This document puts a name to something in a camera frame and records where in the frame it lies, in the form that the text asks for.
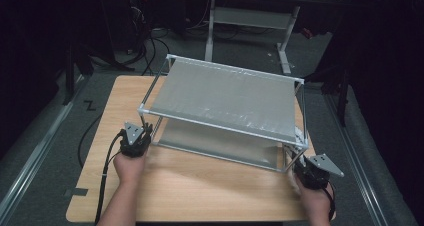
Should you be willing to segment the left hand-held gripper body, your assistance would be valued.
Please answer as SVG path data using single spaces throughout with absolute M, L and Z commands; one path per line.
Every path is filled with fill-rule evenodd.
M 129 122 L 125 122 L 124 126 L 125 133 L 120 141 L 121 153 L 131 158 L 143 156 L 150 145 L 146 142 L 146 133 L 143 133 L 140 126 Z

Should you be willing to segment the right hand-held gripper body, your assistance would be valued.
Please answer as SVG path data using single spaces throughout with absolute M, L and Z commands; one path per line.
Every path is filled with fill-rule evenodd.
M 302 168 L 302 174 L 297 175 L 297 177 L 308 189 L 317 190 L 326 188 L 331 174 L 338 177 L 344 176 L 344 172 L 326 154 L 306 158 L 306 167 L 302 167 L 300 163 L 296 165 Z

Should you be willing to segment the grey two-tier shelf rack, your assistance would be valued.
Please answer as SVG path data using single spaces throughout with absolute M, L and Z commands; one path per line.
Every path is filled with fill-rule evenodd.
M 284 172 L 283 144 L 308 139 L 304 80 L 168 55 L 138 108 L 160 146 Z

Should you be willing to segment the person's left hand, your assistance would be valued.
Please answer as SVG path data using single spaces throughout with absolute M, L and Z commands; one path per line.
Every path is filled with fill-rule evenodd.
M 120 182 L 138 185 L 144 171 L 145 159 L 145 155 L 131 158 L 122 153 L 117 154 L 113 163 Z

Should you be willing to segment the person's right hand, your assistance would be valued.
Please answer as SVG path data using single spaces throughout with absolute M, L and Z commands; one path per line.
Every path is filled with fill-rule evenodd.
M 331 226 L 329 212 L 330 199 L 324 190 L 311 190 L 295 177 L 300 190 L 300 198 L 310 226 Z

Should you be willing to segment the black stand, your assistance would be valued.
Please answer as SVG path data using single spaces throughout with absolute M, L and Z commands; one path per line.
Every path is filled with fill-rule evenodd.
M 71 102 L 75 95 L 75 71 L 74 67 L 77 67 L 80 74 L 83 76 L 91 76 L 94 72 L 94 68 L 91 64 L 89 56 L 89 47 L 85 44 L 70 44 L 66 50 L 66 62 L 65 62 L 65 100 L 64 105 Z
M 323 94 L 336 94 L 338 96 L 336 116 L 339 123 L 345 127 L 345 110 L 348 104 L 347 94 L 349 86 L 348 70 L 341 65 L 332 65 L 304 76 L 303 80 L 305 83 L 322 82 L 321 92 Z

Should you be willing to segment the grey tape piece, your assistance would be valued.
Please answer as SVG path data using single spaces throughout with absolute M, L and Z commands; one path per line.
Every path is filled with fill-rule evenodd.
M 71 188 L 67 189 L 64 192 L 65 197 L 71 197 L 71 196 L 86 196 L 88 192 L 88 189 L 85 188 Z

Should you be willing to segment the dark equipment with red light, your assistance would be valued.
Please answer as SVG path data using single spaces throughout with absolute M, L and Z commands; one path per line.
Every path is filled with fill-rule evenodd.
M 135 33 L 134 49 L 139 50 L 149 34 L 148 0 L 129 0 L 129 6 Z

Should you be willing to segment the white-framed wooden desk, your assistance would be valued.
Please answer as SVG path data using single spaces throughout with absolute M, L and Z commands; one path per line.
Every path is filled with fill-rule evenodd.
M 208 38 L 205 47 L 205 60 L 211 62 L 214 49 L 214 25 L 226 24 L 233 26 L 247 26 L 264 29 L 283 30 L 285 32 L 282 41 L 276 44 L 278 59 L 284 74 L 290 75 L 290 63 L 286 54 L 286 47 L 291 37 L 293 28 L 300 11 L 300 4 L 292 6 L 287 13 L 260 9 L 242 9 L 230 6 L 216 6 L 215 0 L 209 3 Z

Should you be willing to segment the metal floor rail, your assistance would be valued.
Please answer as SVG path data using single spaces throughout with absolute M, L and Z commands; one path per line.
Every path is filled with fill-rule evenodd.
M 381 205 L 377 199 L 376 192 L 368 179 L 361 160 L 355 150 L 353 141 L 345 127 L 342 126 L 336 112 L 337 106 L 332 96 L 323 96 L 330 114 L 337 125 L 337 129 L 342 137 L 343 148 L 347 161 L 350 164 L 351 171 L 359 187 L 359 191 L 365 202 L 366 208 L 371 216 L 374 226 L 388 226 L 388 221 L 383 213 Z
M 58 129 L 71 111 L 75 98 L 83 90 L 89 79 L 89 76 L 82 75 L 77 78 L 75 94 L 70 97 L 68 104 L 60 109 L 48 131 L 37 143 L 29 155 L 26 163 L 23 165 L 21 171 L 14 180 L 13 184 L 9 188 L 7 194 L 0 202 L 0 226 L 8 225 L 8 222 L 12 217 L 15 209 L 19 205 L 22 197 L 24 196 L 26 190 L 30 186 L 39 168 L 41 167 L 46 155 L 48 154 L 51 148 L 51 142 L 54 139 Z

